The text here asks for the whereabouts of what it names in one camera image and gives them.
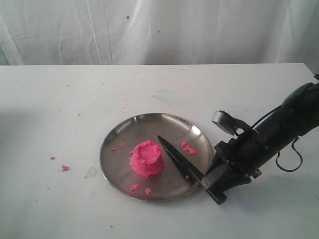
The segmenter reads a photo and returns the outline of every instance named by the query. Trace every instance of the metal plate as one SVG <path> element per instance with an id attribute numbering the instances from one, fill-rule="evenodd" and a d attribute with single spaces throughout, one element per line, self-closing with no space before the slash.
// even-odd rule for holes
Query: metal plate
<path id="1" fill-rule="evenodd" d="M 193 192 L 199 183 L 183 178 L 161 146 L 157 135 L 164 137 L 176 147 L 202 173 L 209 168 L 213 153 L 206 136 L 191 122 L 177 116 L 153 113 L 127 119 L 117 125 L 106 136 L 100 151 L 102 172 L 109 183 L 119 192 L 142 201 L 167 201 Z M 165 167 L 158 175 L 148 178 L 136 174 L 131 167 L 130 151 L 146 140 L 161 147 Z M 196 155 L 183 152 L 181 143 L 186 141 L 196 151 Z M 118 150 L 110 151 L 119 145 Z M 139 190 L 131 192 L 133 184 L 141 184 Z M 145 188 L 151 188 L 147 195 Z"/>

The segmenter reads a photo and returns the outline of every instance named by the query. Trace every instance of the white table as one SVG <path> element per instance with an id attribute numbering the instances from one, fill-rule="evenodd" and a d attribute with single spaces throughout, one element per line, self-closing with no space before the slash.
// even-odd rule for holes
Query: white table
<path id="1" fill-rule="evenodd" d="M 203 189 L 139 202 L 99 166 L 103 139 L 128 117 L 175 114 L 216 145 L 230 136 L 211 123 L 214 111 L 252 124 L 309 81 L 304 64 L 0 67 L 0 238 L 318 238 L 318 129 L 296 144 L 305 160 L 297 172 L 272 159 L 222 206 Z M 289 147 L 281 163 L 298 164 Z M 90 167 L 98 174 L 84 179 Z"/>

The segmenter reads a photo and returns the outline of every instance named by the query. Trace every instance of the black knife handle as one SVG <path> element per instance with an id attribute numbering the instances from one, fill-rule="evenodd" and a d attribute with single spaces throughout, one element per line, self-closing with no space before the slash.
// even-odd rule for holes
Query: black knife handle
<path id="1" fill-rule="evenodd" d="M 213 190 L 212 187 L 205 189 L 205 191 L 218 205 L 223 204 L 227 199 L 226 195 L 223 192 Z"/>

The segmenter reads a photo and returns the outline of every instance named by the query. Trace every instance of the robotic arm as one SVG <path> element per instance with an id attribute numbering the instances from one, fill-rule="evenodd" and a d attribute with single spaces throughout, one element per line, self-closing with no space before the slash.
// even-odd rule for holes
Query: robotic arm
<path id="1" fill-rule="evenodd" d="M 259 168 L 269 159 L 276 154 L 279 157 L 280 151 L 291 142 L 295 150 L 294 143 L 299 136 L 319 126 L 319 83 L 307 83 L 299 87 L 253 126 L 223 111 L 215 112 L 212 121 L 223 131 L 238 136 L 228 143 L 221 141 L 214 147 L 216 155 L 206 173 L 209 182 L 203 182 L 214 192 L 214 200 L 220 205 L 227 199 L 224 191 L 250 183 L 251 177 L 261 175 Z M 239 128 L 244 132 L 238 134 Z M 282 168 L 278 164 L 278 157 L 276 164 L 282 170 L 293 172 L 299 168 Z"/>

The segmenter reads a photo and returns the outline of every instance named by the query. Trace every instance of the white backdrop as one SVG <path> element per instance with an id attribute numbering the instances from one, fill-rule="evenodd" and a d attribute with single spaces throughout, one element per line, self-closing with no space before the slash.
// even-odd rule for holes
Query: white backdrop
<path id="1" fill-rule="evenodd" d="M 319 0 L 0 0 L 0 64 L 304 62 Z"/>

